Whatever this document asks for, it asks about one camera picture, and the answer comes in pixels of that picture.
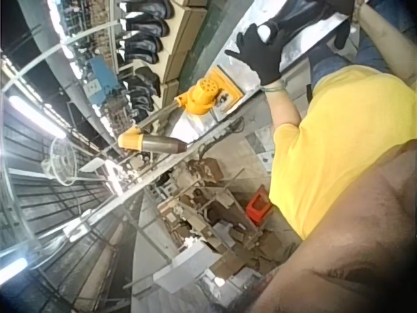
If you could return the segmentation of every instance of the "yellow shirt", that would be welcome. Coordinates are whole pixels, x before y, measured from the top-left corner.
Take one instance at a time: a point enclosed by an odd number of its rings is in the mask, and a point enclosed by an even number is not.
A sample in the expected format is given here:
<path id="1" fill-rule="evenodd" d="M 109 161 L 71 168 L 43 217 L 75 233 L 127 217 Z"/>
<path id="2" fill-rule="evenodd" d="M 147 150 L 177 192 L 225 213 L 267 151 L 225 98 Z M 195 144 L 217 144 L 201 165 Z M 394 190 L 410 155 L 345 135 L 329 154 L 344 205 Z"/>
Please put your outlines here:
<path id="1" fill-rule="evenodd" d="M 394 145 L 417 138 L 416 94 L 353 65 L 324 77 L 299 127 L 277 128 L 270 199 L 305 239 L 342 191 Z"/>

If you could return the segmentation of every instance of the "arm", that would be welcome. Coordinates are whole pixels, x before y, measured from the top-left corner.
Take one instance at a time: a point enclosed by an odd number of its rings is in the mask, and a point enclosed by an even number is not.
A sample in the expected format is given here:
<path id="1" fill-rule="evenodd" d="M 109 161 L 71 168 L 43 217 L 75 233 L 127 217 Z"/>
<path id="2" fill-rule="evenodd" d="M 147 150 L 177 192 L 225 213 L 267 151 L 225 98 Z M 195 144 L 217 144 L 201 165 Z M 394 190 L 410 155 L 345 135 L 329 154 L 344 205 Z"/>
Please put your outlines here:
<path id="1" fill-rule="evenodd" d="M 392 72 L 407 85 L 416 82 L 417 47 L 370 6 L 362 5 L 359 24 L 368 34 Z"/>
<path id="2" fill-rule="evenodd" d="M 269 89 L 277 89 L 280 86 L 278 81 L 265 86 L 265 95 L 271 111 L 274 130 L 282 124 L 292 124 L 298 126 L 301 122 L 301 116 L 293 101 L 285 89 L 268 92 Z"/>

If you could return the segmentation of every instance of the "jeans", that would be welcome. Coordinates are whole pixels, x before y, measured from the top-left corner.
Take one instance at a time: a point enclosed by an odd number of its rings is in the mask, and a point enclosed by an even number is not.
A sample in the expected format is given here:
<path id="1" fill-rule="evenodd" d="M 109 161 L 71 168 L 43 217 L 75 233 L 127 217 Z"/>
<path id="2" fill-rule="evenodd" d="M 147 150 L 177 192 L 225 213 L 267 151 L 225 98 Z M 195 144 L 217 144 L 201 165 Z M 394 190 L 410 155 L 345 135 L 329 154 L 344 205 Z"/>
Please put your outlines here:
<path id="1" fill-rule="evenodd" d="M 406 33 L 414 29 L 413 21 L 407 10 L 401 6 L 401 3 L 402 1 L 396 0 L 374 0 L 370 1 L 369 4 L 395 28 L 402 33 Z M 365 65 L 382 73 L 391 74 L 377 47 L 362 29 L 359 34 L 358 52 L 353 63 L 334 53 L 325 42 L 318 44 L 309 52 L 308 60 L 311 71 L 311 88 L 313 90 L 321 78 L 353 64 Z"/>

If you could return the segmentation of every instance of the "black boot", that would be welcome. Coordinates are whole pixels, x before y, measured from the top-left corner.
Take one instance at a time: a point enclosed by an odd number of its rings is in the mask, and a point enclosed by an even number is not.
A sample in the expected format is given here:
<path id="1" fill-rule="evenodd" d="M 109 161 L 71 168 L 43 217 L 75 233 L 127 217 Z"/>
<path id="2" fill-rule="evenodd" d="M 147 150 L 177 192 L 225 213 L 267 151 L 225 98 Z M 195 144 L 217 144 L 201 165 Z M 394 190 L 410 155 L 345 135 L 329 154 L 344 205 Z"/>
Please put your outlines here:
<path id="1" fill-rule="evenodd" d="M 156 64 L 159 62 L 158 54 L 149 52 L 143 49 L 126 50 L 124 54 L 124 62 L 130 63 L 135 59 L 140 59 L 149 64 Z"/>
<path id="2" fill-rule="evenodd" d="M 130 116 L 135 120 L 136 124 L 139 124 L 144 119 L 146 119 L 149 114 L 146 112 L 146 110 L 133 109 Z"/>
<path id="3" fill-rule="evenodd" d="M 152 104 L 152 97 L 149 91 L 133 90 L 129 92 L 129 95 L 132 105 L 133 103 L 140 103 L 147 107 L 150 107 Z"/>
<path id="4" fill-rule="evenodd" d="M 135 75 L 145 83 L 153 95 L 161 97 L 159 76 L 149 67 L 140 67 L 135 70 Z"/>
<path id="5" fill-rule="evenodd" d="M 126 3 L 126 12 L 145 12 L 168 20 L 174 16 L 174 7 L 170 0 L 129 1 Z"/>
<path id="6" fill-rule="evenodd" d="M 165 37 L 169 34 L 169 27 L 164 20 L 157 20 L 148 14 L 121 20 L 121 24 L 126 25 L 124 30 L 139 31 L 143 35 Z"/>
<path id="7" fill-rule="evenodd" d="M 158 37 L 136 34 L 129 39 L 121 40 L 124 43 L 126 50 L 143 49 L 153 53 L 158 53 L 162 50 L 162 43 Z"/>
<path id="8" fill-rule="evenodd" d="M 140 96 L 135 98 L 135 102 L 132 103 L 132 107 L 133 108 L 145 108 L 147 111 L 149 112 L 153 112 L 154 111 L 154 103 L 152 102 L 148 102 L 147 100 L 145 100 L 144 96 Z"/>
<path id="9" fill-rule="evenodd" d="M 334 11 L 320 1 L 288 0 L 271 19 L 259 26 L 258 33 L 264 42 L 269 43 L 279 31 L 285 31 L 285 40 L 291 41 L 307 26 L 330 17 Z"/>

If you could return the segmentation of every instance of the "blue machine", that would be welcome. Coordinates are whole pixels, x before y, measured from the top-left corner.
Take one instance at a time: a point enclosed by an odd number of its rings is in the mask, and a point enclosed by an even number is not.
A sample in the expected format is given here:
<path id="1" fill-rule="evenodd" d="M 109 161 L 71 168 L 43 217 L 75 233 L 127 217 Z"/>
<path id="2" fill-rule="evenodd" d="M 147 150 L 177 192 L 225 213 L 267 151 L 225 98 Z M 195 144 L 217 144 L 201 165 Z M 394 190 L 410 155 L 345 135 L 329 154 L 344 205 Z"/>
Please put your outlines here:
<path id="1" fill-rule="evenodd" d="M 91 104 L 96 104 L 100 107 L 106 101 L 107 96 L 111 95 L 112 92 L 119 90 L 121 85 L 119 84 L 116 75 L 107 66 L 101 55 L 93 57 L 89 60 L 89 63 L 95 76 L 91 78 L 91 82 L 95 80 L 96 84 L 99 85 L 99 88 L 95 88 L 96 92 L 87 96 Z"/>

